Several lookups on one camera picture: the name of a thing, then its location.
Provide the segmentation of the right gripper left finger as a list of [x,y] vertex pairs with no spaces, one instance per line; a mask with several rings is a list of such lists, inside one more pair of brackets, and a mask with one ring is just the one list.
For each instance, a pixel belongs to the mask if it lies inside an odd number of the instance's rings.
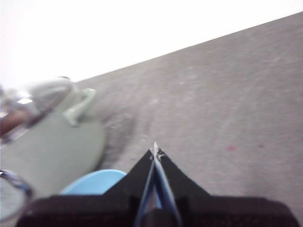
[[102,195],[54,195],[29,204],[18,227],[130,227],[152,165],[148,150]]

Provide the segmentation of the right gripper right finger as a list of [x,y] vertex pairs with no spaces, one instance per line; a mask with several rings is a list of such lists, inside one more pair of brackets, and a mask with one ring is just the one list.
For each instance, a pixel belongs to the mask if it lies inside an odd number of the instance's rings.
[[281,202],[213,196],[188,178],[154,143],[142,197],[143,227],[298,227]]

